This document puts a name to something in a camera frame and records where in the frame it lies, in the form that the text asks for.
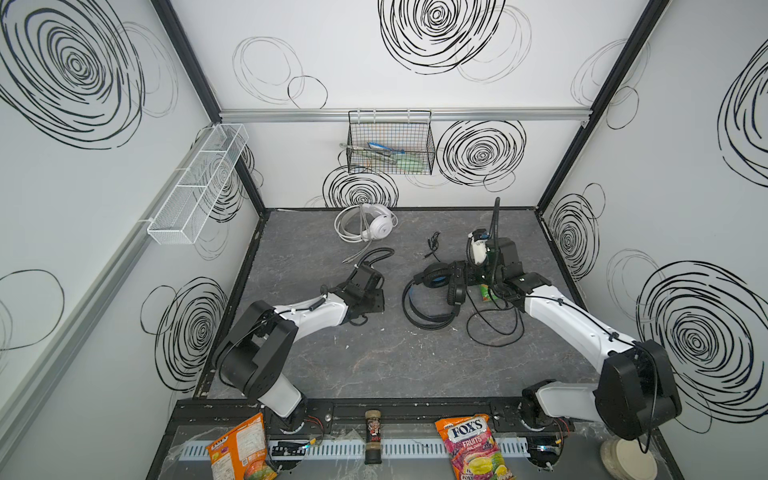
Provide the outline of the Fox's fruits candy bag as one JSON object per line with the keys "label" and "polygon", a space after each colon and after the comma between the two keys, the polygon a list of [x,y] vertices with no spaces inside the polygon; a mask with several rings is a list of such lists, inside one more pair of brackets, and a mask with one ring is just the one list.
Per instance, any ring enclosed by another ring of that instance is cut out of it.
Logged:
{"label": "Fox's fruits candy bag", "polygon": [[515,479],[488,425],[487,414],[440,419],[435,423],[456,479]]}

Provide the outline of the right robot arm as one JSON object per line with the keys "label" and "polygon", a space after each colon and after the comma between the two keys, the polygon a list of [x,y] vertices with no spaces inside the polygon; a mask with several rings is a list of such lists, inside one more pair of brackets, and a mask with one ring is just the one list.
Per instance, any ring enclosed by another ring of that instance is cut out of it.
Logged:
{"label": "right robot arm", "polygon": [[523,425],[542,431],[561,418],[600,422],[614,435],[650,450],[654,431],[682,412],[666,351],[654,340],[623,334],[569,300],[548,279],[524,270],[515,243],[499,233],[495,205],[486,229],[467,239],[467,282],[484,285],[498,308],[515,310],[550,328],[595,369],[595,383],[543,380],[525,389]]}

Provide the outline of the black headphones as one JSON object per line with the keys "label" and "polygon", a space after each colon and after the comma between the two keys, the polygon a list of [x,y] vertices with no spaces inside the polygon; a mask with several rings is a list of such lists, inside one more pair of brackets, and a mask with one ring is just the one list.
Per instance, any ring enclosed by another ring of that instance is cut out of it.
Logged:
{"label": "black headphones", "polygon": [[467,299],[465,261],[436,262],[416,274],[404,287],[401,307],[406,320],[425,331],[448,327]]}

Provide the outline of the orange snack bag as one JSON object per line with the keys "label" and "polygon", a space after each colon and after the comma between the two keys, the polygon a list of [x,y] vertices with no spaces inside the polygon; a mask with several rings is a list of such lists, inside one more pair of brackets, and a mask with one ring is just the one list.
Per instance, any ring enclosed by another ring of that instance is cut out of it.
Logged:
{"label": "orange snack bag", "polygon": [[263,414],[259,413],[206,447],[214,480],[272,480]]}

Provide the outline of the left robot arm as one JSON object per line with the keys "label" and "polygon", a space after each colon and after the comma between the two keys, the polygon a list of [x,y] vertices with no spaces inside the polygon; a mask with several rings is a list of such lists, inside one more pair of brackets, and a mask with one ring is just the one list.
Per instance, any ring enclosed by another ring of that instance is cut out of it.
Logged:
{"label": "left robot arm", "polygon": [[374,264],[394,253],[390,247],[371,250],[343,282],[322,288],[309,300],[282,306],[251,303],[213,353],[219,381],[270,410],[281,430],[300,430],[307,398],[283,374],[294,343],[327,328],[362,326],[370,314],[384,312],[384,277]]}

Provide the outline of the green snack packet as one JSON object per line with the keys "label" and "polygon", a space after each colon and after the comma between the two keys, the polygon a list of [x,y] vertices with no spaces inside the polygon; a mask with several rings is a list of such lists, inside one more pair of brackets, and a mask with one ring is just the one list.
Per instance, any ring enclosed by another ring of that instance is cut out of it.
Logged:
{"label": "green snack packet", "polygon": [[491,302],[496,299],[496,296],[493,294],[491,289],[486,284],[480,284],[480,295],[483,302]]}

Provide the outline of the white headphones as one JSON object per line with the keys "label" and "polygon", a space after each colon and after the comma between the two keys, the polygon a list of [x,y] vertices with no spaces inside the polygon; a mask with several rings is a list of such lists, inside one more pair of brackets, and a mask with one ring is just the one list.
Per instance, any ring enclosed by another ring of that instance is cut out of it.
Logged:
{"label": "white headphones", "polygon": [[342,241],[355,244],[383,240],[398,224],[398,217],[385,205],[364,203],[343,209],[333,227]]}

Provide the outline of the small dark spice bottle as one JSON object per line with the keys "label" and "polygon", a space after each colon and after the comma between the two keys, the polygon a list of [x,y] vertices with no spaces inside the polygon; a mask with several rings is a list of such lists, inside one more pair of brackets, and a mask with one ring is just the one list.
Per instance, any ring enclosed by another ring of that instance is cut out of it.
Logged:
{"label": "small dark spice bottle", "polygon": [[382,463],[381,412],[367,410],[365,412],[366,438],[364,463],[377,465]]}

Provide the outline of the clear acrylic wall shelf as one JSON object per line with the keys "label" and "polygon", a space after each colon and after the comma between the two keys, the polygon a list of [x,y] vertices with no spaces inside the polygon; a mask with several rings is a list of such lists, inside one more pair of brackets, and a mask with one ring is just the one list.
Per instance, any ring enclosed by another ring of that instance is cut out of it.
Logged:
{"label": "clear acrylic wall shelf", "polygon": [[193,244],[207,223],[234,219],[243,202],[234,175],[247,141],[242,124],[218,123],[201,130],[192,144],[191,160],[147,227],[156,243]]}

